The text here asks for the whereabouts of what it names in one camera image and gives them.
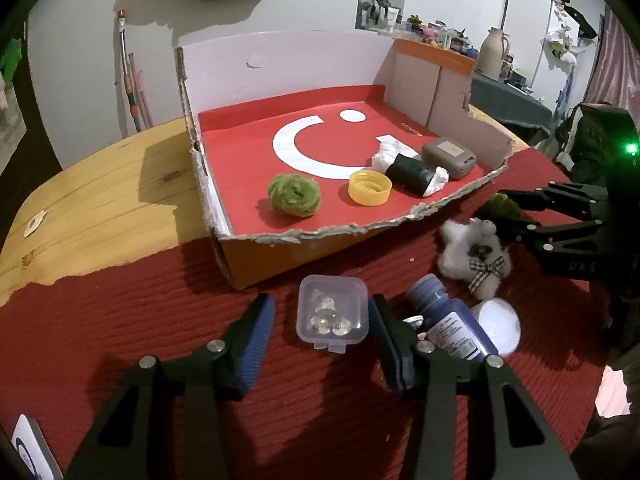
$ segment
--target green pom pom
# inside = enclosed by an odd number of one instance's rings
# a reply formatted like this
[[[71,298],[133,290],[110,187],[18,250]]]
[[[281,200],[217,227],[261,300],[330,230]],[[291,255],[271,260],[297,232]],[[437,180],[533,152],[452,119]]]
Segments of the green pom pom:
[[[486,201],[484,208],[490,218],[520,220],[526,217],[520,206],[503,193],[494,194]]]
[[[320,207],[318,183],[296,173],[281,174],[269,183],[269,202],[275,211],[311,216]]]

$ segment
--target beige thermos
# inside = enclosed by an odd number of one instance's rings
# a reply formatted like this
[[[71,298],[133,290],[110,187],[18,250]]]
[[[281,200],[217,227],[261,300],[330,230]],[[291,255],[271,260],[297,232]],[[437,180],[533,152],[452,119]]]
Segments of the beige thermos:
[[[502,69],[502,60],[508,54],[509,49],[510,44],[505,33],[500,28],[492,27],[480,47],[476,70],[491,79],[498,80]]]

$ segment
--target orange box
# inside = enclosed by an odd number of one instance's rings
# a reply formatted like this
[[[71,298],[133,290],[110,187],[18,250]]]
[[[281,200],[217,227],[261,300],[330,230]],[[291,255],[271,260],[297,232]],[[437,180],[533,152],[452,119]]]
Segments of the orange box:
[[[513,153],[508,136],[466,110],[473,60],[429,45],[357,30],[264,32],[181,47],[176,59],[204,218],[237,288],[424,218]],[[419,156],[438,136],[476,154],[464,179],[426,198],[392,190],[371,208],[350,199],[348,177],[383,139]],[[293,171],[321,188],[309,218],[268,203],[270,179]]]

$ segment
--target plastic container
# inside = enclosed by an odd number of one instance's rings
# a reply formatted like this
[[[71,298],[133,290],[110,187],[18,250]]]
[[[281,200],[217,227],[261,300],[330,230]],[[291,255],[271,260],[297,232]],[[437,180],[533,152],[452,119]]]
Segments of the plastic container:
[[[367,285],[358,278],[307,276],[300,283],[296,332],[315,349],[344,354],[369,332]]]
[[[360,205],[383,205],[391,187],[389,177],[377,171],[360,170],[349,177],[349,196]]]
[[[477,304],[471,313],[498,349],[500,357],[515,352],[520,343],[520,318],[509,303],[493,298]]]
[[[462,300],[449,299],[434,274],[414,283],[407,299],[424,316],[427,339],[449,355],[482,362],[498,350]]]

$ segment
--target blue bottle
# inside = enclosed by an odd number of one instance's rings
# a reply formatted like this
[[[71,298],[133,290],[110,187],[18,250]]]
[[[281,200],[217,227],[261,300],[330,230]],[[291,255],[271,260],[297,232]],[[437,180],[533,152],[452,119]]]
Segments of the blue bottle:
[[[450,300],[434,274],[414,283],[406,294],[424,317],[427,339],[452,357],[482,362],[498,350],[462,300]]]

